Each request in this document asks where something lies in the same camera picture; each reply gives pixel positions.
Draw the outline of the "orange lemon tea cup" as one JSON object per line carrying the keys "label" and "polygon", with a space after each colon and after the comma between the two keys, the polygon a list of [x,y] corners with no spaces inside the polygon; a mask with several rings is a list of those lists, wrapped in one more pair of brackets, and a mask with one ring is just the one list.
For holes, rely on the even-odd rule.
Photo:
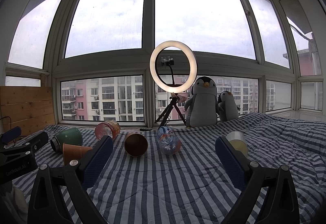
{"label": "orange lemon tea cup", "polygon": [[95,137],[97,140],[107,135],[114,141],[119,133],[120,126],[115,120],[101,122],[95,127]]}

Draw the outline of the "orange paper cup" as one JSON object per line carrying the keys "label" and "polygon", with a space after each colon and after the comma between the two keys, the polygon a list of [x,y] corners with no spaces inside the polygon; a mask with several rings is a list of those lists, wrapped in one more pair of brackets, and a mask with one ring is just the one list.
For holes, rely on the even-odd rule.
{"label": "orange paper cup", "polygon": [[63,144],[62,153],[64,165],[68,165],[72,160],[80,160],[86,152],[92,150],[91,147]]}

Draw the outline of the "black tripod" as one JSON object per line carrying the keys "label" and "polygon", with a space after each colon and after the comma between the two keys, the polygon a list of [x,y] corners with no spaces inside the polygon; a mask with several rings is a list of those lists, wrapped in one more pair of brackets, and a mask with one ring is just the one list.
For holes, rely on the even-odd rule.
{"label": "black tripod", "polygon": [[178,108],[178,101],[181,99],[181,97],[178,94],[172,93],[170,96],[170,103],[167,105],[167,107],[163,110],[163,112],[159,115],[159,117],[156,119],[156,122],[159,123],[159,127],[166,126],[170,120],[169,116],[172,113],[172,110],[176,110],[179,117],[181,118],[182,122],[186,125],[186,120],[183,117],[180,109]]}

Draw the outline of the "wooden headboard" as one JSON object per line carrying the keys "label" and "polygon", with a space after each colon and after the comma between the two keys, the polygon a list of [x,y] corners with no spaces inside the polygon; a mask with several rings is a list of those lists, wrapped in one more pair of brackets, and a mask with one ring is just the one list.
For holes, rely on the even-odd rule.
{"label": "wooden headboard", "polygon": [[1,87],[3,130],[19,126],[28,136],[55,124],[53,96],[50,87]]}

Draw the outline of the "striped blue white quilt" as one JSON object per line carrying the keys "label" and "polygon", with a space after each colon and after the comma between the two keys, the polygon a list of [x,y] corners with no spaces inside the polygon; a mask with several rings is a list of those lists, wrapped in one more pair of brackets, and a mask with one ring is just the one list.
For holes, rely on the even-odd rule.
{"label": "striped blue white quilt", "polygon": [[176,128],[181,148],[159,149],[156,131],[143,133],[144,155],[125,151],[126,132],[87,190],[108,223],[221,223],[240,196],[216,153],[216,139],[241,132],[248,158],[263,167],[288,166],[298,200],[296,223],[325,223],[325,123],[251,113],[199,128]]}

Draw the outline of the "small grey penguin plush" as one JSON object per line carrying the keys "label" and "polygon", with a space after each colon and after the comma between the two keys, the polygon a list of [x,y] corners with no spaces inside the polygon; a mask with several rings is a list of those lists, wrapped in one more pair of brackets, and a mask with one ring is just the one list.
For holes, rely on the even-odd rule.
{"label": "small grey penguin plush", "polygon": [[221,121],[229,121],[239,117],[238,108],[231,92],[223,91],[218,96],[218,115]]}

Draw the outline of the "green thermos cup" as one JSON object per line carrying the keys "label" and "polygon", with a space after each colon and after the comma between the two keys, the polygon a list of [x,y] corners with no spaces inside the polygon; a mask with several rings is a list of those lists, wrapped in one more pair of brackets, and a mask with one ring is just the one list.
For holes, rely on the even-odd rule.
{"label": "green thermos cup", "polygon": [[62,153],[63,144],[81,146],[83,144],[82,134],[77,128],[69,128],[56,133],[50,139],[50,146],[56,153]]}

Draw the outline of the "large grey penguin plush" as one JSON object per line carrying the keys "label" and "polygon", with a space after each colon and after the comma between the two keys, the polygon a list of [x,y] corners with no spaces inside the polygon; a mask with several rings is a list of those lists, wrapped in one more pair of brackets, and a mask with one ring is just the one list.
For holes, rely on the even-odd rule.
{"label": "large grey penguin plush", "polygon": [[185,102],[187,127],[215,125],[217,117],[217,86],[208,76],[197,78],[191,97]]}

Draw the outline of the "brown paper cup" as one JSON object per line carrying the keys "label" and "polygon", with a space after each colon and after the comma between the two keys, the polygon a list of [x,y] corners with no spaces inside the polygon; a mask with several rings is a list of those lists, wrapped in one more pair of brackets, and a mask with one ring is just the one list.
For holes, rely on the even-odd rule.
{"label": "brown paper cup", "polygon": [[125,138],[124,149],[131,157],[140,157],[146,153],[148,141],[142,134],[132,132]]}

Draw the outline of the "blue orange drink cup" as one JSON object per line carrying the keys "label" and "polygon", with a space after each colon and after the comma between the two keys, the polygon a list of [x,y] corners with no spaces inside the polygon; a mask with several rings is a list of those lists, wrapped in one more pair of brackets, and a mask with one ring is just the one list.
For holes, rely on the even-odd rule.
{"label": "blue orange drink cup", "polygon": [[159,149],[164,155],[174,155],[181,148],[181,141],[171,126],[161,126],[156,133]]}

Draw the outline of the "black phone holder clamp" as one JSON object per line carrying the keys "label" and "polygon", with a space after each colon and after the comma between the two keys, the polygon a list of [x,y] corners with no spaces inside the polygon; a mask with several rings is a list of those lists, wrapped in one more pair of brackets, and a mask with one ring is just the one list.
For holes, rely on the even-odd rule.
{"label": "black phone holder clamp", "polygon": [[170,66],[173,66],[175,63],[174,63],[174,59],[171,58],[171,57],[162,57],[161,58],[161,66],[164,67],[170,67]]}

